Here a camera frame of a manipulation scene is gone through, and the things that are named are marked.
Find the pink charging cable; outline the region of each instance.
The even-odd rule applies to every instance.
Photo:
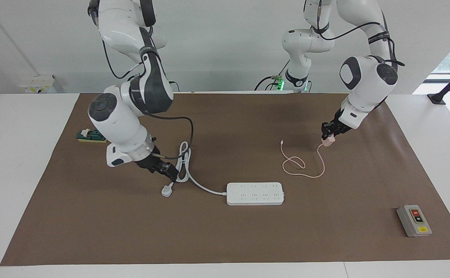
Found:
[[[297,166],[299,166],[301,169],[305,169],[305,168],[306,168],[306,163],[304,162],[304,160],[302,160],[302,159],[301,159],[300,157],[298,157],[298,156],[292,156],[292,157],[286,156],[286,155],[285,155],[285,152],[283,151],[283,140],[282,140],[281,143],[280,143],[280,149],[281,149],[281,151],[282,151],[282,155],[285,157],[285,161],[283,161],[283,164],[282,164],[283,171],[285,171],[285,173],[287,173],[287,174],[289,174],[289,175],[292,175],[292,176],[306,176],[307,178],[319,178],[320,176],[322,176],[322,175],[324,174],[324,172],[325,172],[325,170],[326,170],[326,167],[325,167],[325,165],[324,165],[324,160],[323,160],[321,154],[319,153],[319,148],[321,148],[322,146],[324,146],[324,145],[323,145],[323,144],[320,144],[320,145],[318,146],[318,148],[317,148],[316,151],[317,151],[317,153],[318,153],[318,155],[319,155],[319,158],[321,159],[321,162],[322,162],[322,164],[323,164],[323,172],[322,172],[321,174],[319,174],[319,176],[308,176],[308,175],[305,175],[305,174],[295,174],[295,173],[290,173],[290,172],[288,172],[288,171],[285,169],[285,163],[287,163],[287,162],[289,162],[289,161],[295,163],[295,164],[296,164]],[[294,159],[298,159],[298,160],[302,163],[302,165],[301,165],[300,163],[296,162]]]

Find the white wall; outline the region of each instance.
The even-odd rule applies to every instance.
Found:
[[[88,0],[0,0],[0,92],[16,93],[20,76],[55,74],[68,92],[100,92],[116,83],[103,55],[96,27],[87,16]],[[395,93],[412,93],[450,51],[450,1],[380,0],[396,53],[407,67],[399,70]],[[182,90],[251,90],[264,76],[277,74],[288,60],[281,37],[308,28],[302,0],[154,0],[158,25],[168,37],[160,50],[168,77]],[[352,26],[338,17],[340,34]],[[115,69],[132,66],[109,50]],[[351,55],[367,55],[362,31],[338,39],[329,53],[311,54],[315,92],[346,92],[338,77]]]

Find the charging cable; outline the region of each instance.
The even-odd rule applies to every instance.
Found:
[[[285,164],[286,164],[287,162],[291,161],[291,162],[293,162],[294,164],[296,164],[297,166],[299,166],[301,169],[305,169],[305,168],[306,168],[306,163],[304,162],[304,160],[302,160],[302,159],[301,159],[300,157],[298,157],[298,156],[292,156],[292,157],[286,156],[286,155],[285,155],[285,152],[283,151],[283,139],[282,139],[282,141],[280,142],[280,150],[282,151],[282,155],[285,157],[285,161],[283,161],[283,164],[282,164],[283,171],[285,171],[285,173],[287,173],[287,174],[289,174],[289,175],[292,175],[292,176],[306,176],[307,178],[320,178],[320,176],[322,176],[322,175],[324,174],[325,170],[326,170],[326,166],[324,165],[324,160],[323,160],[321,154],[319,153],[319,148],[321,148],[322,146],[324,146],[324,144],[320,144],[320,145],[318,146],[318,148],[317,148],[316,151],[317,151],[317,153],[318,153],[318,155],[319,155],[319,158],[321,159],[321,162],[322,162],[322,164],[323,164],[323,172],[322,172],[321,174],[319,174],[319,176],[308,176],[308,175],[306,175],[306,174],[295,174],[295,173],[290,173],[290,172],[288,172],[288,171],[285,169]]]
[[[200,183],[198,183],[193,178],[193,176],[189,172],[189,162],[191,160],[191,151],[192,150],[189,148],[189,144],[186,141],[183,141],[182,144],[180,144],[179,158],[177,160],[177,165],[175,166],[175,168],[177,169],[177,171],[180,174],[182,167],[185,167],[185,176],[183,178],[180,178],[180,176],[178,176],[177,183],[184,183],[190,179],[191,181],[193,181],[193,183],[195,183],[195,185],[199,186],[202,190],[204,190],[206,192],[209,192],[209,193],[215,194],[215,195],[226,196],[226,192],[215,192],[213,190],[205,188],[204,186],[200,185]],[[163,187],[163,190],[161,190],[161,195],[163,195],[165,197],[170,197],[170,195],[173,192],[172,188],[173,188],[174,184],[175,183],[170,183],[169,185],[165,185],[165,187]]]

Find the white plug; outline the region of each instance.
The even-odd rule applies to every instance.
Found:
[[[173,183],[171,183],[170,185],[165,185],[161,190],[161,195],[163,195],[164,197],[170,197],[173,192],[172,185]]]

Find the pink connector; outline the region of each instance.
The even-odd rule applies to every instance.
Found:
[[[323,146],[329,147],[329,146],[331,146],[331,144],[333,144],[335,142],[335,136],[334,135],[330,135],[326,139],[321,139],[321,141],[323,143]]]

